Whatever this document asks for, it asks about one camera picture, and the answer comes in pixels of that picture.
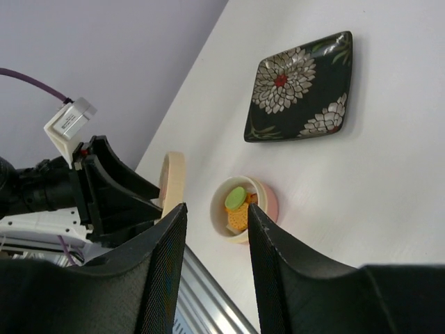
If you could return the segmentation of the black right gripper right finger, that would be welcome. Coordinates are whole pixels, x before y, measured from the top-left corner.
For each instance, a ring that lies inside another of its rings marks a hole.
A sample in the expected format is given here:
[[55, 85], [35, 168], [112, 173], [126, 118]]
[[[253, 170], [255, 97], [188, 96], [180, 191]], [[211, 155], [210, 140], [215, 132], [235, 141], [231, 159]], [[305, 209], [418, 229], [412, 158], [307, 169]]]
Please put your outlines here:
[[248, 237], [262, 333], [443, 333], [444, 267], [350, 267], [281, 229], [257, 205]]

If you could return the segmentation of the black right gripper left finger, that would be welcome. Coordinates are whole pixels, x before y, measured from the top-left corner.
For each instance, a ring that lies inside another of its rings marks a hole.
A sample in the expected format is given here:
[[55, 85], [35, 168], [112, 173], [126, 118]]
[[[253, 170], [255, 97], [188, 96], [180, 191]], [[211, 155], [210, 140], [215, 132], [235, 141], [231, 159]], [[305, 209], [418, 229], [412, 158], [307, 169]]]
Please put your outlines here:
[[187, 228], [177, 205], [81, 267], [1, 261], [2, 333], [171, 333]]

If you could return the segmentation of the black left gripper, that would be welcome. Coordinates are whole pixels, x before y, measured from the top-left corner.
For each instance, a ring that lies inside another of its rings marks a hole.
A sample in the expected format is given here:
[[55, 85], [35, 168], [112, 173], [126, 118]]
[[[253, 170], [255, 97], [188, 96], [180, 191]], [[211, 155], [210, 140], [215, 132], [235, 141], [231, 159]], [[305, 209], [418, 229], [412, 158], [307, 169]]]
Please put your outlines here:
[[153, 203], [160, 189], [125, 165], [105, 136], [90, 140], [96, 202], [88, 205], [87, 225], [81, 225], [70, 168], [62, 157], [44, 159], [34, 167], [19, 168], [13, 187], [13, 223], [23, 230], [87, 240], [116, 248], [150, 229], [161, 218]]

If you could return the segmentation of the cream round box lid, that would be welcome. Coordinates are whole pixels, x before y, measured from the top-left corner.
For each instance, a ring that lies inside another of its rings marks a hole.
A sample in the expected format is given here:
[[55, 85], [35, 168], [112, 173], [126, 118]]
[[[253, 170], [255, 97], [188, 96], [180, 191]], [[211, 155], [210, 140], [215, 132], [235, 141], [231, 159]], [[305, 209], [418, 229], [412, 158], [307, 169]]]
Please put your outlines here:
[[159, 207], [162, 209], [160, 219], [154, 221], [156, 225], [164, 216], [184, 201], [186, 182], [185, 156], [181, 152], [167, 152], [159, 178]]

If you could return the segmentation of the orange round cracker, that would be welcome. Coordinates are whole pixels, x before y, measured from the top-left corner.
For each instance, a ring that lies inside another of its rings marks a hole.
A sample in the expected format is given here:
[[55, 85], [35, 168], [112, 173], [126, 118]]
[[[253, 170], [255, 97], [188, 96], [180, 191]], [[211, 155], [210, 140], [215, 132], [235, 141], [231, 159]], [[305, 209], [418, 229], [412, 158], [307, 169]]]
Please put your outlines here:
[[243, 203], [237, 210], [227, 211], [228, 225], [235, 231], [242, 232], [248, 228], [248, 207]]

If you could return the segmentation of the red brown sushi snack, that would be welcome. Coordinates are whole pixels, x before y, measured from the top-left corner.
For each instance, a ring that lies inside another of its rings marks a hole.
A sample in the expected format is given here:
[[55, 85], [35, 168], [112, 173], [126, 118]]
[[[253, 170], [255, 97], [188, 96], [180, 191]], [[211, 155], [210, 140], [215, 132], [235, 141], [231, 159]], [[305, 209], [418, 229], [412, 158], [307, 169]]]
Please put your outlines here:
[[257, 204], [258, 203], [258, 195], [256, 193], [247, 192], [245, 201], [247, 204], [252, 204], [252, 203]]

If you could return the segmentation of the green round cookie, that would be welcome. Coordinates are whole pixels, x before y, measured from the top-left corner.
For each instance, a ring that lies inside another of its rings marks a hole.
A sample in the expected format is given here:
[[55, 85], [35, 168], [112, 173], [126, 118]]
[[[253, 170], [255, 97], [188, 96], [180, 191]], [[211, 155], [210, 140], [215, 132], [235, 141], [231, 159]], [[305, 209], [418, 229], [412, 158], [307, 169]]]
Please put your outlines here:
[[232, 189], [225, 198], [225, 208], [230, 211], [237, 210], [245, 202], [246, 197], [247, 191], [242, 186]]

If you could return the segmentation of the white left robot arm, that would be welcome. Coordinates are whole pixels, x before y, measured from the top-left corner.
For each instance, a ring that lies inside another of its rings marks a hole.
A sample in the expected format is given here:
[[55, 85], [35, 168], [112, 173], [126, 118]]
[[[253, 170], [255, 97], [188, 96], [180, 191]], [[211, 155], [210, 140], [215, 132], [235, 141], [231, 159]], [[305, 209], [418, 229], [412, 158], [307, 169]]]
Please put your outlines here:
[[1, 238], [11, 232], [116, 248], [161, 218], [160, 189], [126, 166], [105, 136], [78, 144], [73, 162], [45, 159], [16, 169], [1, 160]]

